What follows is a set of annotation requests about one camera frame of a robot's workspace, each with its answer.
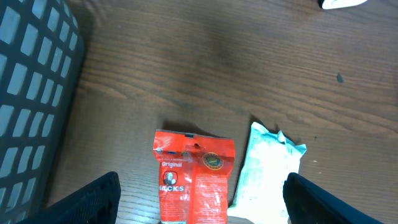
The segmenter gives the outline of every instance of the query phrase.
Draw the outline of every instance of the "white object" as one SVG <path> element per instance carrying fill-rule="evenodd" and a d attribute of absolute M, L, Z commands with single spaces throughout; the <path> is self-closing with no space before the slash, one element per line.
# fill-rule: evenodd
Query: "white object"
<path fill-rule="evenodd" d="M 246 159 L 228 216 L 246 218 L 255 224 L 287 223 L 289 215 L 283 185 L 291 172 L 298 172 L 305 145 L 295 146 L 282 131 L 270 133 L 252 123 Z"/>
<path fill-rule="evenodd" d="M 321 3 L 322 9 L 338 9 L 342 7 L 357 6 L 367 0 L 324 0 Z"/>

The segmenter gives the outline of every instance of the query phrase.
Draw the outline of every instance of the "cartoon face logo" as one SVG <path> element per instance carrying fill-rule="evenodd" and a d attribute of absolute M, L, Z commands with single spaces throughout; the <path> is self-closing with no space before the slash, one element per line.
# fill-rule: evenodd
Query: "cartoon face logo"
<path fill-rule="evenodd" d="M 203 155 L 203 162 L 209 169 L 212 170 L 221 169 L 223 166 L 223 160 L 213 152 L 209 152 Z"/>
<path fill-rule="evenodd" d="M 177 173 L 174 171 L 167 171 L 163 174 L 163 183 L 165 185 L 175 185 L 177 183 Z"/>

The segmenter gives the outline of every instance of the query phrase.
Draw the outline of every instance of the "wood grain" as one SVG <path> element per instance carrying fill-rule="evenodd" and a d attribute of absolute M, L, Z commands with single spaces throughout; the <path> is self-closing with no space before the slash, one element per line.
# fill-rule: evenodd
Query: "wood grain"
<path fill-rule="evenodd" d="M 313 0 L 70 4 L 88 46 L 47 205 L 114 170 L 117 223 L 158 223 L 151 149 L 166 124 L 235 139 L 232 199 L 257 117 L 307 144 L 304 177 L 398 223 L 396 2 L 331 11 Z"/>

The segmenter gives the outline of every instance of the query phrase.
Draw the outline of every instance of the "red snack bag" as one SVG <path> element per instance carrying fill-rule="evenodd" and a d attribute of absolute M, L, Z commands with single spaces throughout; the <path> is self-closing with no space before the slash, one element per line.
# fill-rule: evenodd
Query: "red snack bag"
<path fill-rule="evenodd" d="M 227 223 L 232 139 L 157 130 L 162 224 Z"/>

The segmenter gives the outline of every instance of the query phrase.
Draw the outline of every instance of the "black and white object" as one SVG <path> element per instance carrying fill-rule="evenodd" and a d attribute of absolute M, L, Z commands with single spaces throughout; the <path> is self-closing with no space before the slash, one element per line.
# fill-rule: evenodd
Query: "black and white object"
<path fill-rule="evenodd" d="M 338 9 L 342 7 L 357 6 L 367 0 L 319 0 L 322 9 Z"/>

